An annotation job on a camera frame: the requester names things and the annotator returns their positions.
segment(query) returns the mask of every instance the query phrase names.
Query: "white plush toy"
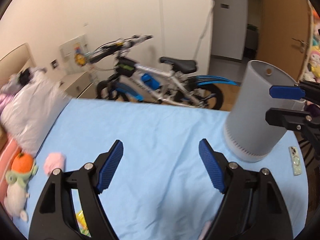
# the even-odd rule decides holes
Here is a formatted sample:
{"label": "white plush toy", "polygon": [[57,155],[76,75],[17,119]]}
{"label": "white plush toy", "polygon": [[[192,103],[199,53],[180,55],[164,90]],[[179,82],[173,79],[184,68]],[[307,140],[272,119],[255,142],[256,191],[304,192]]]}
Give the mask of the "white plush toy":
{"label": "white plush toy", "polygon": [[7,196],[4,198],[4,207],[13,217],[20,217],[28,222],[28,214],[24,210],[27,198],[30,196],[18,182],[8,185]]}

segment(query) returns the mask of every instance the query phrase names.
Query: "blue fender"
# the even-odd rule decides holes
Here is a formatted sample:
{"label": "blue fender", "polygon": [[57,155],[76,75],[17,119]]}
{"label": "blue fender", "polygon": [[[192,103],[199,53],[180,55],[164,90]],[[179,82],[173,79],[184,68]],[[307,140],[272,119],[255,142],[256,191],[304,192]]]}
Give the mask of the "blue fender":
{"label": "blue fender", "polygon": [[114,88],[116,91],[120,93],[129,94],[135,99],[137,99],[139,102],[143,101],[143,96],[140,95],[137,91],[135,91],[133,88],[129,87],[128,85],[121,83],[121,82],[115,82]]}

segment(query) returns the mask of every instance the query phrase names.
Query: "nightstand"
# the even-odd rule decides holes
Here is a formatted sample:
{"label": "nightstand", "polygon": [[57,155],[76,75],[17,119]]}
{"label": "nightstand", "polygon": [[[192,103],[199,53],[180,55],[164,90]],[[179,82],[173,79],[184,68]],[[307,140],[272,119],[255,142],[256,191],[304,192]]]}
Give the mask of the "nightstand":
{"label": "nightstand", "polygon": [[89,72],[64,76],[60,88],[74,98],[97,98],[96,85],[92,83]]}

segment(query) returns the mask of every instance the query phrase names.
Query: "white pillow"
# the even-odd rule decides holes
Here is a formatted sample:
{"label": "white pillow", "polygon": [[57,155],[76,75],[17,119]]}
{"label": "white pillow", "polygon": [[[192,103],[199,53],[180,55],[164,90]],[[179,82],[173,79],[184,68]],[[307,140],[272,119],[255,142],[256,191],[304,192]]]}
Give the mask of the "white pillow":
{"label": "white pillow", "polygon": [[0,121],[23,151],[36,156],[58,115],[69,103],[70,97],[36,71],[3,110]]}

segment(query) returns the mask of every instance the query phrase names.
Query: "screw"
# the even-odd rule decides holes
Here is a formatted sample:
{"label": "screw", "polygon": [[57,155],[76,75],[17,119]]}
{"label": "screw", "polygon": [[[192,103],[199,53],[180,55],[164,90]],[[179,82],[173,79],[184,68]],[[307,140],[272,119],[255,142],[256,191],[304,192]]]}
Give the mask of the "screw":
{"label": "screw", "polygon": [[234,170],[234,169],[238,168],[238,163],[231,162],[231,163],[229,163],[229,167]]}
{"label": "screw", "polygon": [[86,164],[84,165],[84,168],[85,168],[86,170],[91,170],[91,169],[93,168],[93,163],[86,163]]}
{"label": "screw", "polygon": [[53,175],[58,175],[60,173],[60,169],[54,169],[53,171],[52,171],[52,174]]}
{"label": "screw", "polygon": [[270,174],[270,171],[267,169],[267,168],[263,168],[261,170],[261,172],[264,174],[264,175],[269,175]]}

